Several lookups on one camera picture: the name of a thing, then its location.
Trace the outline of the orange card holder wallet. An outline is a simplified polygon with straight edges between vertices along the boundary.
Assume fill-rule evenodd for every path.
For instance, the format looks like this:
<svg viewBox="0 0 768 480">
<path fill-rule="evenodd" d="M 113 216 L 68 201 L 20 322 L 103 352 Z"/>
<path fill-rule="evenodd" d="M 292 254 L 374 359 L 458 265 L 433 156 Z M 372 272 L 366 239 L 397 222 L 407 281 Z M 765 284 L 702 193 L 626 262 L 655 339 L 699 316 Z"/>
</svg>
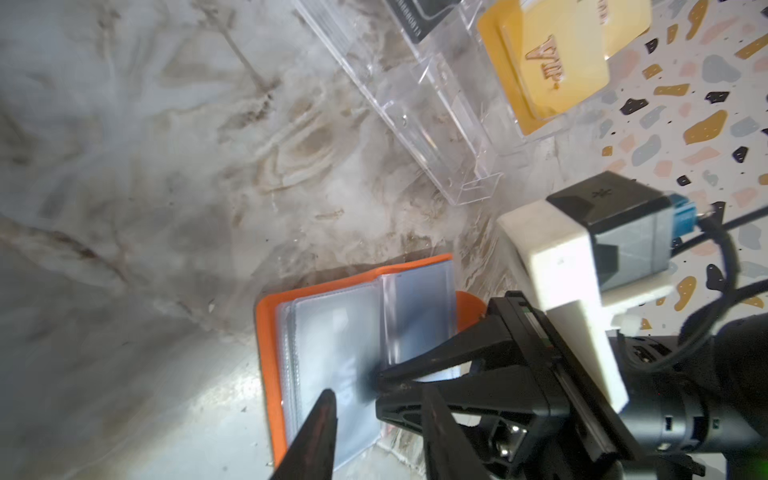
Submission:
<svg viewBox="0 0 768 480">
<path fill-rule="evenodd" d="M 485 309 L 456 289 L 449 254 L 264 297 L 254 321 L 274 461 L 326 389 L 337 405 L 334 466 L 359 456 L 384 431 L 376 374 L 467 329 Z"/>
</svg>

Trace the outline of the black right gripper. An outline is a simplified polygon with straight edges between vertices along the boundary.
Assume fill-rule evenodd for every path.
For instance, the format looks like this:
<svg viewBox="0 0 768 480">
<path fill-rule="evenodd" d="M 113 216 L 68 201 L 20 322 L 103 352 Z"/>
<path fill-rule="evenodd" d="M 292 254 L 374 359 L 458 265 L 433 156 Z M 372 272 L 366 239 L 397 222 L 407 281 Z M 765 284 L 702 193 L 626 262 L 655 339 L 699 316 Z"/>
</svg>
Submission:
<svg viewBox="0 0 768 480">
<path fill-rule="evenodd" d="M 422 433 L 422 390 L 437 389 L 481 462 L 505 479 L 602 479 L 638 455 L 604 395 L 554 323 L 520 292 L 490 300 L 488 317 L 406 362 L 378 384 L 405 384 L 376 401 L 377 417 Z M 490 360 L 499 377 L 413 382 L 466 362 Z"/>
</svg>

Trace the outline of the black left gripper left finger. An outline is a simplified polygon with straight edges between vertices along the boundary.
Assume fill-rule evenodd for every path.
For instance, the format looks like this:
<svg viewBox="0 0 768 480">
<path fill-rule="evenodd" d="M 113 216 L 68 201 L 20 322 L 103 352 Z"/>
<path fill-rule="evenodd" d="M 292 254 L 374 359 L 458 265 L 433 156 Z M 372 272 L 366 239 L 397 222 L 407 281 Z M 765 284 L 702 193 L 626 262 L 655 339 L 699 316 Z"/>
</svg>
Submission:
<svg viewBox="0 0 768 480">
<path fill-rule="evenodd" d="M 331 480 L 338 429 L 336 395 L 325 389 L 315 402 L 271 480 Z"/>
</svg>

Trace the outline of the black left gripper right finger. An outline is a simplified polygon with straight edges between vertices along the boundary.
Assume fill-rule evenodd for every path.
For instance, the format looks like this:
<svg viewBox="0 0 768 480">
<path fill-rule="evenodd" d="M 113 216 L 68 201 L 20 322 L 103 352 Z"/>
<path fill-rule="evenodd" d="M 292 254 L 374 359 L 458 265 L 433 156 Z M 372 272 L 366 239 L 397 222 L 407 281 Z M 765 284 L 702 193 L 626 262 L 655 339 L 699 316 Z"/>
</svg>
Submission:
<svg viewBox="0 0 768 480">
<path fill-rule="evenodd" d="M 435 387 L 423 388 L 421 414 L 428 479 L 489 478 L 468 438 Z"/>
</svg>

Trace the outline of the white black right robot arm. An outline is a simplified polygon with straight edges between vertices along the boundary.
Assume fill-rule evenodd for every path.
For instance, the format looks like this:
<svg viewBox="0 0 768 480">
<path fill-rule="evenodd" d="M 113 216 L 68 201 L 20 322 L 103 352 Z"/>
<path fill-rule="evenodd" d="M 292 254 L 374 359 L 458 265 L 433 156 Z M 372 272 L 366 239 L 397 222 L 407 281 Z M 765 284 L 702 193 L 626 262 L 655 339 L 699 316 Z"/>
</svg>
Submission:
<svg viewBox="0 0 768 480">
<path fill-rule="evenodd" d="M 690 360 L 622 366 L 615 411 L 549 319 L 517 291 L 378 379 L 377 417 L 420 435 L 431 479 L 690 479 L 720 453 L 767 475 L 767 318 L 726 324 Z"/>
</svg>

